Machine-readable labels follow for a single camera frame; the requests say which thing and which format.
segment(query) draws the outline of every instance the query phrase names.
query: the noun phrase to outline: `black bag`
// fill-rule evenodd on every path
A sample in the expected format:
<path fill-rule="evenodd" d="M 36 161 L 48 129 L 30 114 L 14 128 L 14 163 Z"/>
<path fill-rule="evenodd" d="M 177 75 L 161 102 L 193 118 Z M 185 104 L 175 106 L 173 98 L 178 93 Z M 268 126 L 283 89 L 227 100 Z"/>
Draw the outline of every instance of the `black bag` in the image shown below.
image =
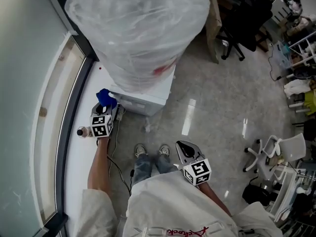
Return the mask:
<path fill-rule="evenodd" d="M 245 190 L 242 193 L 242 198 L 248 204 L 252 204 L 254 202 L 260 202 L 263 206 L 268 206 L 270 203 L 269 192 L 261 187 L 250 184 L 256 178 L 258 177 L 255 177 L 250 180 L 248 186 L 245 188 Z"/>

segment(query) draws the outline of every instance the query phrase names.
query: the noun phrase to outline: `wall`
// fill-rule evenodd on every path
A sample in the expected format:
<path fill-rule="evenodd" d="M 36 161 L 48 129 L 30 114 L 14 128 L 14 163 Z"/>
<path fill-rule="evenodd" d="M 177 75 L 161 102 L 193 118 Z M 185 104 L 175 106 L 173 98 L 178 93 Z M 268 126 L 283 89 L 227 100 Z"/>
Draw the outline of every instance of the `wall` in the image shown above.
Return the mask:
<path fill-rule="evenodd" d="M 316 0 L 301 0 L 301 3 L 304 15 L 316 15 Z"/>
<path fill-rule="evenodd" d="M 30 139 L 39 93 L 67 30 L 49 0 L 0 0 L 0 236 L 41 227 Z"/>

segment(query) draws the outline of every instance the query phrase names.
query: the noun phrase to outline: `gray floor tile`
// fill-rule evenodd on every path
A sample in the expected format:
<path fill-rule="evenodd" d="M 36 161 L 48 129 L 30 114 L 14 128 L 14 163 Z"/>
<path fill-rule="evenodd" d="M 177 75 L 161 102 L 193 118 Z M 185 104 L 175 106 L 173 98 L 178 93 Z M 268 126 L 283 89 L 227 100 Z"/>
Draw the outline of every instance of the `gray floor tile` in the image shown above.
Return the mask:
<path fill-rule="evenodd" d="M 128 184 L 137 143 L 144 143 L 149 154 L 167 143 L 172 162 L 179 163 L 175 142 L 187 140 L 197 144 L 209 159 L 210 185 L 229 210 L 234 214 L 246 207 L 241 195 L 254 174 L 242 171 L 251 157 L 244 148 L 258 138 L 267 140 L 271 134 L 292 136 L 295 115 L 287 107 L 282 82 L 270 78 L 268 54 L 241 49 L 246 56 L 243 62 L 233 49 L 227 60 L 214 64 L 205 38 L 198 36 L 177 64 L 165 107 L 152 117 L 125 113 L 114 159 Z M 128 193 L 114 166 L 111 184 L 115 211 L 124 215 Z"/>

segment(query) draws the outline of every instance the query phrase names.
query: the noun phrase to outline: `white cloth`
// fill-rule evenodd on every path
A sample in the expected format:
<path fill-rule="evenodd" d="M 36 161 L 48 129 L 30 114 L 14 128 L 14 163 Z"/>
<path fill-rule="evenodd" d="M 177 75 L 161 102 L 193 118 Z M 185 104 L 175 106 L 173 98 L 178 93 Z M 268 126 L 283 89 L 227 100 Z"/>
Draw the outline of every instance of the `white cloth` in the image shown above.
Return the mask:
<path fill-rule="evenodd" d="M 187 182 L 180 171 L 160 174 L 134 185 L 126 216 L 124 237 L 238 237 L 239 231 L 234 220 Z M 260 222 L 257 225 L 263 228 L 262 232 L 274 233 L 262 236 L 282 236 L 270 219 L 267 224 L 267 219 L 261 220 L 260 216 L 257 215 L 256 220 Z M 112 203 L 106 193 L 83 191 L 81 213 L 75 229 L 77 237 L 114 236 L 115 221 Z"/>
<path fill-rule="evenodd" d="M 287 97 L 290 97 L 293 94 L 301 94 L 305 92 L 309 92 L 310 88 L 310 79 L 307 80 L 299 80 L 295 79 L 290 81 L 288 84 L 284 86 L 284 93 Z"/>
<path fill-rule="evenodd" d="M 247 206 L 241 213 L 233 216 L 233 220 L 243 230 L 255 229 L 259 236 L 282 236 L 282 231 L 275 226 L 260 202 Z"/>

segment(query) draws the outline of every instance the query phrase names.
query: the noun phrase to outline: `white chair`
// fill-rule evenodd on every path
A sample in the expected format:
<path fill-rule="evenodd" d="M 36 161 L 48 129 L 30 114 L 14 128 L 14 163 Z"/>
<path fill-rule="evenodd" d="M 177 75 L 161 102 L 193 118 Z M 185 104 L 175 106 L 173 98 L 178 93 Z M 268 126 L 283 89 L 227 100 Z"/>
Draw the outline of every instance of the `white chair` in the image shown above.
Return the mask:
<path fill-rule="evenodd" d="M 252 153 L 256 159 L 249 167 L 244 168 L 243 171 L 247 172 L 254 166 L 257 166 L 255 173 L 259 173 L 259 176 L 265 180 L 270 179 L 272 175 L 274 175 L 277 180 L 280 180 L 288 162 L 298 160 L 306 155 L 305 139 L 302 133 L 285 140 L 278 139 L 275 135 L 271 135 L 264 147 L 262 140 L 257 140 L 256 142 L 260 144 L 259 152 L 255 152 L 251 148 L 245 148 L 244 150 L 246 153 Z M 276 166 L 266 165 L 267 158 L 272 158 L 275 154 L 278 156 L 282 154 L 284 158 L 282 164 L 285 166 L 280 176 L 275 174 Z"/>

